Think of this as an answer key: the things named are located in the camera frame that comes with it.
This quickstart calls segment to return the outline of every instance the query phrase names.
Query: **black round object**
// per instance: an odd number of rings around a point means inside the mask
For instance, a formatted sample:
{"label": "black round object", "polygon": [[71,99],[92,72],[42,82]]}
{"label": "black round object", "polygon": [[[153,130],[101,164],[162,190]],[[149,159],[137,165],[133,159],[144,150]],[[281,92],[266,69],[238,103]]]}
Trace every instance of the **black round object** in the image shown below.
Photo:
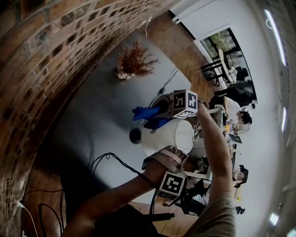
{"label": "black round object", "polygon": [[141,131],[138,128],[134,128],[132,131],[129,132],[129,139],[133,144],[140,144],[141,143]]}

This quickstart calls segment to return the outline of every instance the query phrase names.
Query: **white shirt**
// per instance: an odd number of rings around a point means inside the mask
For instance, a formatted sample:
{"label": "white shirt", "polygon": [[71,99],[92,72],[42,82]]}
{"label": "white shirt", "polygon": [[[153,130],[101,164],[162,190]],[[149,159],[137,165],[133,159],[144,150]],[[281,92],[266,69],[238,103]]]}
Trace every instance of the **white shirt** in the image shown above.
{"label": "white shirt", "polygon": [[227,114],[228,114],[228,120],[233,120],[233,122],[236,124],[238,123],[238,117],[237,113],[241,111],[240,105],[235,102],[234,100],[228,98],[225,96],[225,99],[227,100]]}

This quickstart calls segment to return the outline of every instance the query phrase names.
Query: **black and white marker cube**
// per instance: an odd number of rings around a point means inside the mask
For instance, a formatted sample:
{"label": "black and white marker cube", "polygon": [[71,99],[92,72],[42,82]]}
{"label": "black and white marker cube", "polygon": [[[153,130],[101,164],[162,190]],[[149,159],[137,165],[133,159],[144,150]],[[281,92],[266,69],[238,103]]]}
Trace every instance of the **black and white marker cube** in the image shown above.
{"label": "black and white marker cube", "polygon": [[175,92],[173,95],[174,117],[185,119],[193,113],[197,113],[197,94],[190,90]]}
{"label": "black and white marker cube", "polygon": [[181,195],[185,179],[186,175],[181,175],[180,173],[174,174],[167,171],[157,195],[170,200],[179,197]]}

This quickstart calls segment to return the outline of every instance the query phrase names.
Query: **ceiling light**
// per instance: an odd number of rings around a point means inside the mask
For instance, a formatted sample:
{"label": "ceiling light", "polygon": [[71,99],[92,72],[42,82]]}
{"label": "ceiling light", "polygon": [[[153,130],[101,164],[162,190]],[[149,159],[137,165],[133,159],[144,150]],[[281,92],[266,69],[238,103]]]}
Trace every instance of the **ceiling light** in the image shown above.
{"label": "ceiling light", "polygon": [[296,236],[296,230],[292,229],[288,232],[287,237],[295,237]]}
{"label": "ceiling light", "polygon": [[278,222],[278,215],[276,214],[271,214],[270,218],[269,218],[270,222],[273,224],[273,225],[276,225],[277,222]]}
{"label": "ceiling light", "polygon": [[283,108],[282,131],[284,131],[284,129],[285,129],[286,116],[287,116],[287,112],[286,112],[286,108],[284,107],[284,108]]}
{"label": "ceiling light", "polygon": [[282,45],[282,42],[281,42],[281,38],[279,37],[278,29],[276,27],[276,24],[274,23],[274,20],[272,18],[272,15],[270,14],[270,12],[268,10],[264,10],[264,11],[265,11],[270,23],[271,23],[274,35],[275,35],[275,37],[277,39],[277,45],[278,45],[279,52],[280,52],[280,55],[281,55],[281,58],[282,58],[282,62],[284,64],[284,66],[286,66],[286,59],[285,59],[285,55],[284,55],[284,49],[283,49],[283,45]]}

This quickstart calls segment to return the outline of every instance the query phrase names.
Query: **black hair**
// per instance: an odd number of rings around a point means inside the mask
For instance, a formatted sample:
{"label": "black hair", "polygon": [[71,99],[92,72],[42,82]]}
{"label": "black hair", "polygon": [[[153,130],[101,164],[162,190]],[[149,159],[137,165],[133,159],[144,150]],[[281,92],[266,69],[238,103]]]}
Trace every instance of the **black hair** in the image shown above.
{"label": "black hair", "polygon": [[250,116],[250,114],[246,111],[241,111],[240,112],[242,114],[242,122],[243,124],[248,124],[248,123],[252,123],[252,118]]}
{"label": "black hair", "polygon": [[245,177],[243,178],[241,183],[237,183],[234,186],[235,188],[239,188],[242,184],[246,183],[248,180],[249,171],[243,165],[240,165],[240,172],[242,172],[245,175]]}

